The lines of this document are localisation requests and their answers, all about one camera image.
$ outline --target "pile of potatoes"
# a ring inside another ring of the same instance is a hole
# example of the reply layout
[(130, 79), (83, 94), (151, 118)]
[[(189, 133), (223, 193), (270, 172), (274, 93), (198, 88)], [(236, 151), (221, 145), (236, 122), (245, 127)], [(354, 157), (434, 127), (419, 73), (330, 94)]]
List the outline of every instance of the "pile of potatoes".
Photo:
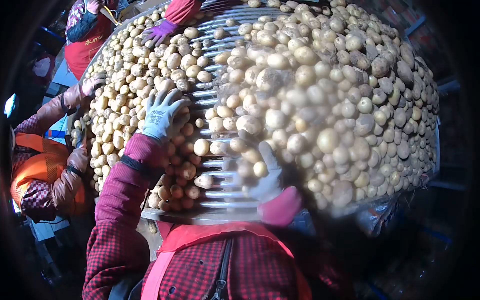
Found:
[[(437, 159), (439, 96), (425, 61), (395, 28), (345, 0), (266, 5), (293, 14), (241, 24), (244, 40), (214, 58), (225, 67), (219, 103), (205, 114), (212, 137), (244, 129), (267, 141), (296, 164), (319, 209), (419, 186)], [(268, 174), (258, 150), (239, 138), (223, 144), (200, 139), (193, 150), (239, 157), (244, 178)]]
[[(202, 44), (189, 45), (190, 39), (198, 35), (196, 28), (185, 29), (184, 34), (166, 39), (159, 47), (151, 41), (141, 45), (145, 36), (142, 32), (159, 25), (167, 8), (141, 16), (113, 35), (85, 74), (90, 78), (97, 72), (107, 72), (106, 84), (96, 90), (90, 110), (83, 115), (90, 134), (95, 136), (91, 135), (90, 140), (90, 167), (95, 171), (90, 183), (98, 193), (132, 134), (142, 132), (150, 95), (174, 88), (187, 92), (198, 82), (212, 80), (211, 74), (202, 69), (208, 63), (202, 56)], [(188, 24), (204, 16), (200, 12)], [(180, 113), (189, 114), (189, 109)], [(166, 173), (150, 191), (147, 208), (179, 211), (192, 208), (194, 199), (200, 197), (193, 179), (201, 158), (193, 153), (193, 144), (186, 141), (193, 129), (187, 123), (169, 143), (168, 157), (161, 158)]]

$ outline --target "red apron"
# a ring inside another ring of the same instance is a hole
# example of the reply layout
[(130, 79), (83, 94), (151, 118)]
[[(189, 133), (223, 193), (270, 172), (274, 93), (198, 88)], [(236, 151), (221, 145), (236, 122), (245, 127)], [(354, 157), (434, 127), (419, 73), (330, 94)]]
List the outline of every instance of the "red apron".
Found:
[(65, 46), (65, 59), (75, 77), (80, 80), (93, 56), (112, 33), (112, 22), (102, 13), (97, 15), (98, 23), (87, 34), (85, 41)]
[[(282, 243), (275, 235), (268, 231), (261, 224), (249, 222), (232, 222), (220, 225), (180, 225), (173, 229), (168, 238), (163, 240), (162, 247), (158, 250), (158, 257), (150, 271), (150, 275), (145, 283), (142, 292), (142, 300), (158, 299), (160, 285), (165, 276), (165, 272), (170, 264), (175, 252), (185, 248), (207, 242), (221, 234), (229, 232), (247, 231), (259, 237), (265, 237), (277, 242), (285, 252), (293, 258), (292, 252)], [(297, 287), (300, 300), (311, 300), (312, 291), (307, 280), (296, 267), (297, 270)]]

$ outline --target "gray glove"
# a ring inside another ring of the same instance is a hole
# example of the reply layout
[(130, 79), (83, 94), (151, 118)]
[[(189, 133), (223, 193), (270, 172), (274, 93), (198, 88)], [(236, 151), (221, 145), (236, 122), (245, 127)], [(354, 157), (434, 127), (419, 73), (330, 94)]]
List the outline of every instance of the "gray glove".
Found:
[(82, 93), (85, 96), (93, 96), (95, 93), (95, 88), (100, 84), (105, 84), (105, 78), (107, 77), (107, 72), (99, 72), (95, 74), (92, 78), (84, 79), (82, 83)]
[(267, 165), (268, 175), (258, 180), (258, 183), (247, 190), (247, 196), (256, 199), (262, 203), (278, 197), (284, 189), (283, 169), (279, 165), (272, 147), (267, 142), (257, 140), (253, 135), (245, 130), (239, 131), (239, 137), (250, 146), (258, 148), (265, 164)]
[(180, 132), (180, 129), (190, 119), (190, 114), (178, 115), (178, 112), (189, 106), (190, 100), (180, 99), (182, 92), (179, 89), (159, 91), (148, 98), (145, 124), (142, 134), (145, 134), (159, 143), (165, 143)]

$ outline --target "white glove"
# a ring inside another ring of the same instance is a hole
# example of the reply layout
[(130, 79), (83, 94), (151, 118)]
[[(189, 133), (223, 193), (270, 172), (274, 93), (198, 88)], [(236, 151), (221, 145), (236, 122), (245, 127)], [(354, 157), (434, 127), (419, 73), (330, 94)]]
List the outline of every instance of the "white glove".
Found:
[(180, 132), (180, 129), (190, 120), (190, 114), (181, 114), (175, 117), (182, 108), (192, 102), (180, 99), (182, 92), (179, 89), (159, 91), (148, 98), (145, 124), (142, 134), (145, 134), (159, 143), (165, 143)]

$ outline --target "purple glove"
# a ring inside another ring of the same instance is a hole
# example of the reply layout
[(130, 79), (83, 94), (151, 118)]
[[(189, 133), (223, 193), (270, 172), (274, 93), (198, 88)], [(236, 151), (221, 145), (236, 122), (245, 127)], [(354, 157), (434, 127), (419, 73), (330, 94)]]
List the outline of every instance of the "purple glove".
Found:
[(150, 34), (142, 40), (142, 45), (145, 45), (147, 41), (152, 40), (153, 43), (155, 44), (155, 47), (158, 47), (160, 46), (160, 44), (162, 44), (163, 40), (168, 35), (172, 34), (178, 27), (179, 27), (178, 25), (165, 20), (159, 26), (148, 28), (147, 30), (144, 31), (144, 34), (145, 33), (148, 33), (148, 34), (150, 33)]

